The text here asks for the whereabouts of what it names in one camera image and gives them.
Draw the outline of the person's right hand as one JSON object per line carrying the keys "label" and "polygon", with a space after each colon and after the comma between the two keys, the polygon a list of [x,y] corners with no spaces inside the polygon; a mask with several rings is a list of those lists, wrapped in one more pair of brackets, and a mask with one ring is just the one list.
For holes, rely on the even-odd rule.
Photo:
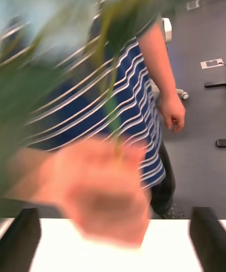
{"label": "person's right hand", "polygon": [[147,145],[88,139],[66,150],[70,173],[64,212],[81,235],[140,248],[150,219],[150,193],[140,182]]}

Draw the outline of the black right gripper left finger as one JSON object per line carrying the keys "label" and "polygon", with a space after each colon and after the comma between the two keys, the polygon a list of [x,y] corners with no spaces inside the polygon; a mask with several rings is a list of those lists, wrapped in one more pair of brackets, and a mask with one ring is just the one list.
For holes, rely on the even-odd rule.
{"label": "black right gripper left finger", "polygon": [[23,209],[0,239],[0,271],[28,272],[40,238],[38,209]]}

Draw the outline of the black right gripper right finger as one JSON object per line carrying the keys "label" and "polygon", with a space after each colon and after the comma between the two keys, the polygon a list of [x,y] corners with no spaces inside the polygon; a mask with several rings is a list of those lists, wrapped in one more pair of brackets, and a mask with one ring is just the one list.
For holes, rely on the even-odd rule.
{"label": "black right gripper right finger", "polygon": [[226,271],[226,230],[209,207],[194,207],[190,238],[204,272]]}

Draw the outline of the person's left hand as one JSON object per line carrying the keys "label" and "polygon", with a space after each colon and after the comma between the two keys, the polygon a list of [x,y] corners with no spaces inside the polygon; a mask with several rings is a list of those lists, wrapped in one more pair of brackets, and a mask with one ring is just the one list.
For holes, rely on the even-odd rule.
{"label": "person's left hand", "polygon": [[167,129],[179,132],[184,128],[186,110],[176,93],[162,95],[159,109]]}

